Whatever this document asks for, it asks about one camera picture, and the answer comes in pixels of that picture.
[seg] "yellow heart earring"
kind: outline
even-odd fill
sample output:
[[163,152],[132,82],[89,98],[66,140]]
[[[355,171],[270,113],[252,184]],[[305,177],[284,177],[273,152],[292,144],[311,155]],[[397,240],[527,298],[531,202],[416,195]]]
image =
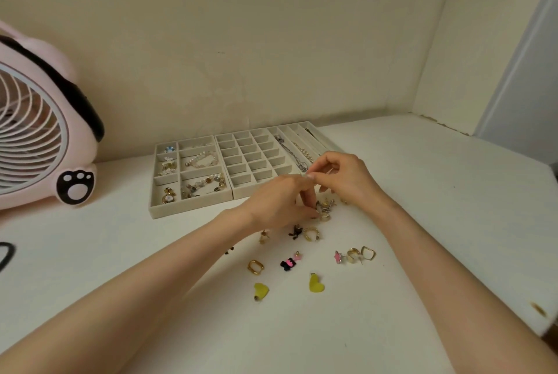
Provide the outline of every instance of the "yellow heart earring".
[[256,302],[261,301],[263,298],[265,298],[267,293],[269,292],[269,288],[265,286],[263,283],[256,283],[254,285],[254,289],[255,289],[254,300]]
[[320,283],[320,279],[316,273],[310,273],[310,291],[314,293],[323,292],[325,286]]

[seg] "jewelry tray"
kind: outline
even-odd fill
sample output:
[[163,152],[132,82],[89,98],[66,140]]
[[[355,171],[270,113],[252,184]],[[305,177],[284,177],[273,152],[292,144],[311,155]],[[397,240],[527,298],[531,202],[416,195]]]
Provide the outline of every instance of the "jewelry tray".
[[[151,217],[160,218],[245,198],[278,175],[301,174],[295,158],[285,151],[275,136],[282,138],[283,145],[306,167],[311,166],[311,161],[295,144],[303,149],[312,161],[328,150],[341,151],[309,121],[157,144],[149,202]],[[174,147],[175,150],[165,152],[168,146]],[[185,166],[186,162],[202,152],[213,152],[217,157],[217,164],[203,168]],[[172,174],[158,175],[163,170],[162,163],[165,162],[165,157],[173,159],[176,171]],[[209,161],[211,159],[206,157],[200,159],[196,165]],[[225,174],[223,190],[214,192],[218,182],[213,181],[192,194],[199,196],[183,198],[181,191],[187,190],[187,184],[193,185],[198,180],[219,173]],[[171,188],[176,194],[173,202],[162,202],[165,188]]]

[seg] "pink fan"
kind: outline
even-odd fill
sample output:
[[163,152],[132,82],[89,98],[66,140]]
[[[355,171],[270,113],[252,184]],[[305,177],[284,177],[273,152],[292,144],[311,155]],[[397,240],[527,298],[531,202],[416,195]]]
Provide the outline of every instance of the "pink fan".
[[77,205],[95,186],[101,119],[54,46],[0,21],[0,209],[55,195]]

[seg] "white desk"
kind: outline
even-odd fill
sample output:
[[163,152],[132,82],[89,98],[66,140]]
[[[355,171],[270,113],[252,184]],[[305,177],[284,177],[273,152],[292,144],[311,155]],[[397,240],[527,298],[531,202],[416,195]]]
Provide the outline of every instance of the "white desk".
[[[558,185],[548,167],[415,116],[321,128],[357,153],[380,185],[537,333],[558,313]],[[0,351],[61,309],[232,201],[151,220],[151,157],[99,165],[83,208],[54,199],[0,215],[17,245],[0,274]],[[426,310],[380,232],[337,206],[323,240],[249,237],[189,294],[184,311],[130,365],[139,373],[453,372]],[[335,250],[369,246],[373,262],[338,266]],[[290,272],[281,260],[299,250]],[[258,259],[261,276],[246,269]],[[308,291],[310,272],[325,291]],[[261,303],[253,284],[270,288]],[[542,317],[534,301],[548,314]]]

